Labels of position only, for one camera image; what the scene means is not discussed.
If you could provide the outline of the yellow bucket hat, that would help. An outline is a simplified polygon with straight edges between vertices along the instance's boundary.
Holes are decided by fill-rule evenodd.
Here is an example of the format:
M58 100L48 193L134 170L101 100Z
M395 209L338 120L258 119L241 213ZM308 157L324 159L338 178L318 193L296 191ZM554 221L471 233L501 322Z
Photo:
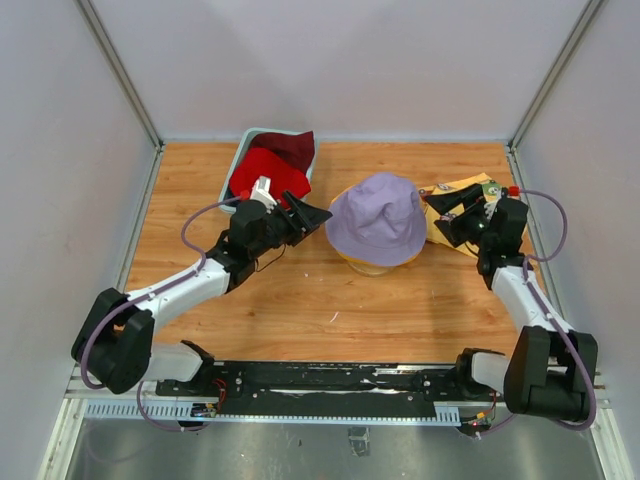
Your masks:
M400 260L389 260L382 257L374 258L373 260L364 260L362 258L356 258L354 256L349 256L344 252L339 250L336 251L337 255L340 256L343 260L345 260L350 265L358 265L361 269L377 269L377 270L390 270L395 269L401 265L410 263L417 258L417 254L409 256L406 259Z

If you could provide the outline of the lavender bucket hat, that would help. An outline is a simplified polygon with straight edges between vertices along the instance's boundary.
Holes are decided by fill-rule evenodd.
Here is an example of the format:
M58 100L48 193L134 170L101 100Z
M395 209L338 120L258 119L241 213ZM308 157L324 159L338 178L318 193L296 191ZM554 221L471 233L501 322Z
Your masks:
M349 256L373 260L419 255L427 221L415 184L389 172L377 173L338 195L325 226L329 244Z

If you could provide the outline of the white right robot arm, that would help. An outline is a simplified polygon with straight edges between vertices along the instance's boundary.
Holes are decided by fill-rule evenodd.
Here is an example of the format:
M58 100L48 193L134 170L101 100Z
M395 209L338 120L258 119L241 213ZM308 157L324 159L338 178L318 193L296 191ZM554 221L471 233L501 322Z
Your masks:
M434 225L451 246L476 247L479 275L520 329L510 357L465 349L452 371L453 387L466 400L493 392L513 414L586 430L597 413L598 344L566 322L539 286L532 266L537 258L521 250L529 212L522 193L508 187L489 201L482 185L474 183L421 195L438 213Z

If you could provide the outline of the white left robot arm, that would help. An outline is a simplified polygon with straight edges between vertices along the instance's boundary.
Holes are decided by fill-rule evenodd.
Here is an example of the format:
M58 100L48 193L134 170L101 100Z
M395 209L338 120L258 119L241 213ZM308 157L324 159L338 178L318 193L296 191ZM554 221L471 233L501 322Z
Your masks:
M284 198L236 198L229 226L210 250L186 244L199 256L193 265L145 288L102 291L71 349L85 386L122 394L147 381L177 381L192 395L207 393L214 383L211 356L188 341L160 344L154 336L192 308L238 288L263 254L296 246L332 216L291 192Z

